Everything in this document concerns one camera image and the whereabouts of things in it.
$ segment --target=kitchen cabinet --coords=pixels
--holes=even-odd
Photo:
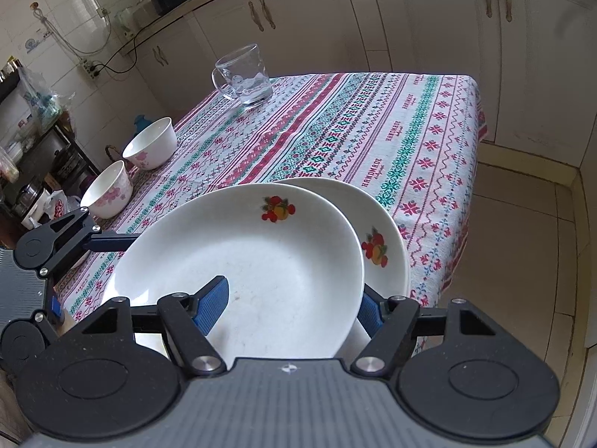
[[[181,18],[143,42],[137,68],[173,121],[178,121],[213,91],[213,61]]]
[[[496,143],[579,166],[597,113],[597,0],[500,0]]]
[[[393,71],[472,76],[493,140],[500,96],[497,0],[377,1]]]
[[[271,77],[368,70],[350,0],[214,0],[194,14],[218,57],[255,42]]]

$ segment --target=pink floral bowl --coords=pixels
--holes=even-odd
[[[122,156],[141,170],[153,170],[166,163],[177,148],[171,118],[151,123],[126,145]]]
[[[119,214],[132,197],[132,183],[122,160],[111,164],[97,177],[81,199],[93,215],[109,219]]]

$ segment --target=round joint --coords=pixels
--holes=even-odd
[[[191,365],[202,372],[212,372],[222,365],[222,361],[211,355],[201,355],[191,362]]]
[[[361,357],[357,359],[356,366],[363,372],[379,372],[386,363],[377,357]]]

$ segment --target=patterned tablecloth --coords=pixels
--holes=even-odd
[[[210,190],[332,177],[362,188],[390,212],[410,253],[410,296],[435,305],[466,242],[477,143],[485,133],[475,81],[386,73],[274,81],[274,97],[254,110],[216,94],[193,109],[175,127],[172,159],[138,172],[130,204],[102,226],[142,232]],[[122,255],[91,254],[58,285],[77,321],[99,306]]]

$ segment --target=white bowl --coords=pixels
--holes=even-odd
[[[126,145],[122,157],[142,170],[153,170],[174,155],[177,148],[176,133],[171,118],[151,123]]]
[[[276,183],[228,187],[148,227],[102,302],[156,304],[217,275],[228,278],[229,303],[207,338],[228,367],[236,357],[333,357],[359,311],[363,255],[348,220],[323,197]],[[165,355],[159,335],[135,337]]]
[[[349,183],[319,177],[280,180],[315,192],[333,203],[354,228],[365,260],[365,283],[384,298],[407,296],[410,291],[410,263],[398,226],[371,195]],[[360,324],[354,326],[338,356],[350,364],[369,342]]]
[[[81,199],[81,207],[89,207],[102,219],[114,217],[132,197],[132,183],[122,160],[111,164],[97,177]]]

